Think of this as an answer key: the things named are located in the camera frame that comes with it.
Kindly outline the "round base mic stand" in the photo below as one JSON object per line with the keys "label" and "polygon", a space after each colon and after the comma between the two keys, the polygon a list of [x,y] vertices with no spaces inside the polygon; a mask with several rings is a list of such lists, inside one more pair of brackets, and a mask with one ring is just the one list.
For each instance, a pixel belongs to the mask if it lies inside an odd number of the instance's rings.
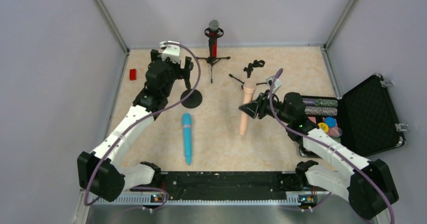
{"label": "round base mic stand", "polygon": [[198,90],[193,90],[190,83],[190,71],[183,70],[183,79],[185,82],[186,90],[181,94],[180,99],[185,100],[181,102],[181,104],[188,109],[193,109],[198,107],[202,103],[202,94]]}

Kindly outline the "shock mount tripod stand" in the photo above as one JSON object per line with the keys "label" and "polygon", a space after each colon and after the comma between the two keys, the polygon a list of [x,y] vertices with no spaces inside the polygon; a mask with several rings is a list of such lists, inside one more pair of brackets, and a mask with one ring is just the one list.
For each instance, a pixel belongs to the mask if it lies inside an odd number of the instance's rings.
{"label": "shock mount tripod stand", "polygon": [[209,56],[208,57],[197,57],[197,59],[205,60],[207,64],[210,65],[210,83],[213,83],[213,66],[217,64],[219,61],[225,59],[231,59],[230,56],[226,57],[217,57],[217,46],[218,39],[223,37],[224,31],[219,27],[208,27],[204,31],[205,36],[208,38],[208,49]]}

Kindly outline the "red glitter microphone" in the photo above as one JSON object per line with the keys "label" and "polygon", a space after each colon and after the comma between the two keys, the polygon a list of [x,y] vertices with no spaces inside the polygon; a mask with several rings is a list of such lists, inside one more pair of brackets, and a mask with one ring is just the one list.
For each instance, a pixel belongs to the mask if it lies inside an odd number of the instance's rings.
{"label": "red glitter microphone", "polygon": [[210,57],[216,57],[219,22],[217,20],[211,20],[209,22],[208,29],[209,29],[209,55]]}

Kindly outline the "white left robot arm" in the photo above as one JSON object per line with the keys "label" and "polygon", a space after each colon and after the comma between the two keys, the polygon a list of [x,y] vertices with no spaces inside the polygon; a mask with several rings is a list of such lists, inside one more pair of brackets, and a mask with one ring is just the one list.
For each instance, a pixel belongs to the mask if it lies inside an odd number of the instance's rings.
{"label": "white left robot arm", "polygon": [[168,97],[176,80],[183,79],[190,90],[191,57],[181,67],[179,46],[163,46],[162,51],[151,51],[151,62],[146,82],[136,96],[128,113],[110,135],[90,153],[82,152],[77,158],[81,188],[114,201],[123,190],[153,183],[160,169],[142,162],[134,167],[121,168],[121,162],[142,132],[159,116],[168,104]]}

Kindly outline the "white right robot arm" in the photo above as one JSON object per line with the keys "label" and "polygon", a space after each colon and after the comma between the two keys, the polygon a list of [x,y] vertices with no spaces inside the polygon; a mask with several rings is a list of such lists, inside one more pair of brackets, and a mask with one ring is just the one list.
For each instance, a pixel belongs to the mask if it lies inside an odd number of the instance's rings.
{"label": "white right robot arm", "polygon": [[296,169],[307,185],[320,187],[346,200],[360,217],[370,220],[388,210],[395,223],[392,204],[399,199],[389,166],[377,159],[362,157],[335,141],[305,113],[299,93],[290,92],[284,101],[267,90],[256,98],[244,94],[239,110],[251,118],[271,116],[287,131],[293,141],[302,139],[303,148],[313,152],[335,169],[311,161]]}

